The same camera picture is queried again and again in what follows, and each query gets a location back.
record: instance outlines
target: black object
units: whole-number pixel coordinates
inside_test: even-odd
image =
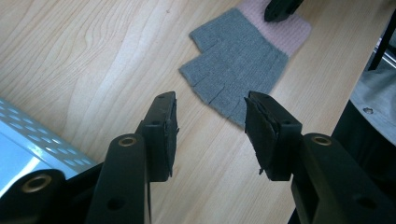
[[[375,56],[370,63],[368,70],[375,70],[379,63],[381,62],[382,56],[384,56],[385,51],[389,47],[389,41],[392,38],[393,32],[396,28],[396,10],[393,11],[393,14],[390,18],[387,29],[385,30],[384,35],[382,36],[382,40],[378,46],[378,50],[375,53]]]
[[[264,11],[265,21],[283,21],[293,14],[304,0],[272,0]]]
[[[332,137],[396,206],[396,146],[379,133],[350,101]]]
[[[115,138],[102,164],[69,180],[24,176],[0,199],[0,223],[151,223],[149,182],[166,181],[176,153],[176,95],[157,96],[136,133]]]
[[[320,133],[302,136],[301,124],[295,120],[270,96],[249,93],[246,133],[261,168],[272,180],[277,180],[278,173],[293,174],[291,191],[298,218],[294,214],[290,223],[297,223],[296,219],[301,223],[396,223],[391,200],[342,146]],[[270,139],[270,144],[263,138]]]

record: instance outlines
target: wood grain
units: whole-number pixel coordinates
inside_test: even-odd
[[[153,98],[177,93],[174,176],[152,184],[154,223],[286,223],[290,183],[258,176],[243,130],[203,104],[177,69],[188,33],[238,3],[0,1],[0,97],[96,161],[133,133]],[[304,133],[330,134],[386,26],[390,0],[305,0],[313,26],[272,95]]]

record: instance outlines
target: light wood surface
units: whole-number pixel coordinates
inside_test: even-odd
[[[188,33],[229,1],[0,1],[0,97],[96,161],[133,133],[153,98],[177,93],[174,176],[152,184],[154,223],[287,223],[290,183],[259,176],[244,134],[192,92],[177,69],[199,53]],[[331,134],[395,2],[305,0],[313,26],[272,95]]]

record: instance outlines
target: screw hole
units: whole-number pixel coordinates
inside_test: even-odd
[[[32,179],[28,180],[22,186],[22,191],[25,193],[33,193],[45,188],[50,182],[52,178],[50,175],[37,175]]]
[[[119,145],[122,147],[129,147],[134,145],[136,142],[137,140],[133,137],[124,137],[119,141]]]
[[[329,146],[332,144],[332,141],[330,139],[327,139],[322,136],[314,136],[312,137],[312,141],[315,142],[316,144],[322,145],[322,146]]]

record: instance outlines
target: dark machine part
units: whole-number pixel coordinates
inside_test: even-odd
[[[103,163],[69,180],[41,170],[14,183],[0,199],[0,223],[151,223],[149,182],[172,174],[177,132],[170,91],[155,98],[136,133],[111,142]]]
[[[20,178],[0,200],[0,223],[56,223],[64,210],[65,183],[58,170]]]
[[[370,66],[368,68],[369,71],[375,70],[379,66],[379,63],[381,62],[381,59],[384,56],[387,48],[390,48],[393,51],[395,51],[395,48],[389,45],[390,39],[392,38],[395,29],[396,29],[396,10],[393,11],[387,29],[385,30],[385,33],[383,34],[381,42],[378,46],[378,50],[376,51],[375,56],[372,62],[370,63]]]
[[[301,138],[303,125],[269,95],[251,91],[247,102],[245,133],[254,146],[260,164],[273,181],[288,181],[288,155]]]
[[[283,21],[293,14],[304,0],[272,0],[264,11],[265,21]]]
[[[145,136],[150,182],[164,182],[172,176],[178,133],[175,97],[174,92],[157,96],[136,130]]]
[[[140,134],[111,142],[85,223],[150,223],[146,153]]]
[[[278,172],[293,174],[298,218],[290,223],[396,223],[391,200],[335,139],[319,133],[301,136],[300,123],[268,95],[252,91],[246,101],[246,133],[261,168],[271,180]],[[296,127],[279,128],[282,120]]]

